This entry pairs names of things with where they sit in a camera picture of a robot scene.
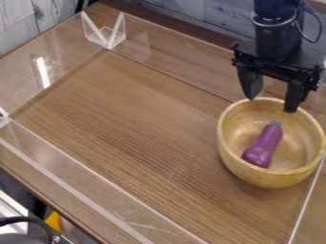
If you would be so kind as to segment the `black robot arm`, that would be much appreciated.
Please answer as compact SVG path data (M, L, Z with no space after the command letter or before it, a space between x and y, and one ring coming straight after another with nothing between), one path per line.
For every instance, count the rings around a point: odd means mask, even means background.
M284 111L296 112L326 72L326 55L301 45L319 41L321 21L305 0L253 0L251 23L255 39L231 47L244 96L256 98L268 76L287 83Z

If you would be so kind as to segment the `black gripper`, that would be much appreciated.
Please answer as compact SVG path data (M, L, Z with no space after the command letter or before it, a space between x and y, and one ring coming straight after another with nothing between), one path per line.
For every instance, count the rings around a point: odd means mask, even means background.
M256 43L233 43L231 46L237 78L244 96L253 100L260 93L263 77L287 83L284 111L293 113L305 100L308 92L316 90L320 74L324 71L324 55L309 47L300 47L284 58L271 59L256 52Z

